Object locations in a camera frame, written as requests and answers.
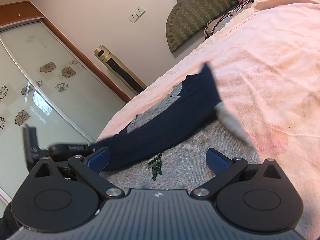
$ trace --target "pink bed sheet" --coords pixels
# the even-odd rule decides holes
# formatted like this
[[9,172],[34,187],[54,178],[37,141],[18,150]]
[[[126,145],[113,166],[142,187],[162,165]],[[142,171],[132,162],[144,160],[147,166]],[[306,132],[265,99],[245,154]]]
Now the pink bed sheet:
[[320,0],[255,0],[125,105],[100,138],[122,130],[209,62],[225,105],[260,160],[275,158],[304,202],[297,231],[320,236]]

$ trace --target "metal screw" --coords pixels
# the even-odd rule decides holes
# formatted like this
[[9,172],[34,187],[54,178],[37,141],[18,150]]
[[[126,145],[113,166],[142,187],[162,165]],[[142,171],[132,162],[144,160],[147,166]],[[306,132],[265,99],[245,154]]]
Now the metal screw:
[[195,195],[197,195],[198,197],[204,197],[209,195],[209,190],[205,189],[205,188],[196,188],[193,193]]
[[120,196],[122,193],[122,190],[120,190],[119,188],[110,188],[106,191],[106,194],[109,197],[118,197]]

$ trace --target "sliding wardrobe door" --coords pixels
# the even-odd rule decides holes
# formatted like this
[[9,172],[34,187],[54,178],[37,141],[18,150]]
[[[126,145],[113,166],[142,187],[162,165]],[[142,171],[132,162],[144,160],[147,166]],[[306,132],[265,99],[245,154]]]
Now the sliding wardrobe door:
[[6,207],[6,205],[2,201],[0,201],[0,217],[3,214],[5,207]]
[[43,23],[12,28],[0,35],[30,79],[90,141],[98,138],[108,121],[124,106]]
[[22,139],[25,124],[37,127],[41,148],[89,141],[30,84],[2,43],[0,58],[0,188],[12,198],[28,175]]

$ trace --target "green headboard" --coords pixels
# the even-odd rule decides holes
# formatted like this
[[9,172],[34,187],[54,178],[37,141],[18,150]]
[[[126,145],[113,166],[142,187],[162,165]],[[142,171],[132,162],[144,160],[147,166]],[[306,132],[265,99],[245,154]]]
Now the green headboard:
[[166,25],[171,53],[196,34],[207,22],[230,8],[230,0],[178,0]]

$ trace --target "wall outlet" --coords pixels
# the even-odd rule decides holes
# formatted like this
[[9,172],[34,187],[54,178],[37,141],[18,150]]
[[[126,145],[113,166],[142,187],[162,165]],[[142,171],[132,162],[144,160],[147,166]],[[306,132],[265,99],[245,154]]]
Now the wall outlet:
[[128,17],[128,19],[129,19],[130,21],[132,21],[133,23],[135,23],[135,22],[138,20],[138,18],[139,18],[139,16],[136,15],[135,13],[132,13],[132,14]]
[[135,9],[133,12],[140,17],[140,16],[145,12],[145,10],[142,9],[142,8],[139,6],[139,7],[138,7],[137,9]]

